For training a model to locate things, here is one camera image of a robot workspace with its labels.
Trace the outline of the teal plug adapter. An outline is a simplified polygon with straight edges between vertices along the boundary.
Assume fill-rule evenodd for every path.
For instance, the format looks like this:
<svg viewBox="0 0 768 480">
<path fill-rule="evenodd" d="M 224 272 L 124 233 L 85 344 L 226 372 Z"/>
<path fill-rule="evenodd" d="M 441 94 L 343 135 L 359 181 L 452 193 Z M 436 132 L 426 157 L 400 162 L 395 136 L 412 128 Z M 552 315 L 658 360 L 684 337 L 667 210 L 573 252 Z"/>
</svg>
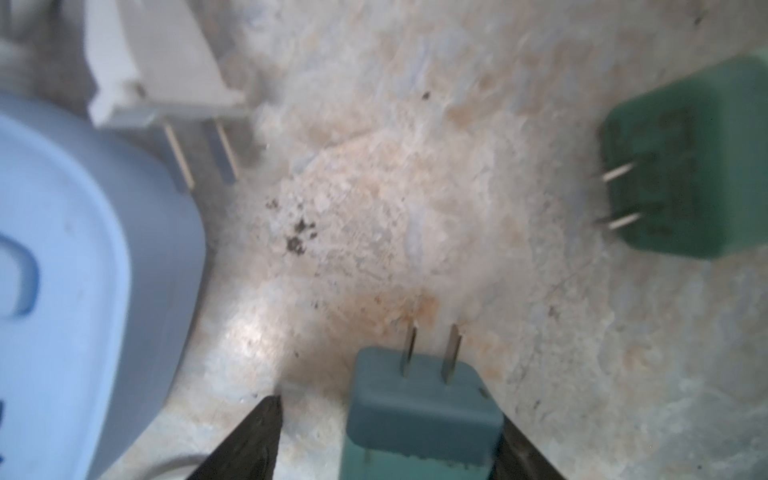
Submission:
<svg viewBox="0 0 768 480">
<path fill-rule="evenodd" d="M 339 476 L 342 479 L 487 479 L 504 414 L 477 371 L 459 360 L 450 330 L 443 356 L 361 349 L 355 358 Z"/>
</svg>

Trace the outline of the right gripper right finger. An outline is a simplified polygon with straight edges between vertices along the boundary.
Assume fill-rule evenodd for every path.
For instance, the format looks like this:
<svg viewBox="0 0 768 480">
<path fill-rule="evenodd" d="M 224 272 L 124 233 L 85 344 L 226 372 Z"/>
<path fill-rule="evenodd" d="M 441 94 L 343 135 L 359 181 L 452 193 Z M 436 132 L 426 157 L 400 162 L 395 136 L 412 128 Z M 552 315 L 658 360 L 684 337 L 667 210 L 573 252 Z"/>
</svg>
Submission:
<svg viewBox="0 0 768 480">
<path fill-rule="evenodd" d="M 504 417 L 491 480 L 565 480 L 525 434 Z"/>
</svg>

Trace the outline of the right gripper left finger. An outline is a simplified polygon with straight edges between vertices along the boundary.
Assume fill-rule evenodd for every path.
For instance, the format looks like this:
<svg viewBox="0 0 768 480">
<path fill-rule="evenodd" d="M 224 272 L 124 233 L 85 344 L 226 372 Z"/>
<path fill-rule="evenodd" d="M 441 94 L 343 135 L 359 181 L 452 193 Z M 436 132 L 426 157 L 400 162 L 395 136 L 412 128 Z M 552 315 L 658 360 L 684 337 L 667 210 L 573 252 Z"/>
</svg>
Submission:
<svg viewBox="0 0 768 480">
<path fill-rule="evenodd" d="M 188 479 L 272 479 L 282 425 L 281 397 L 263 398 Z"/>
</svg>

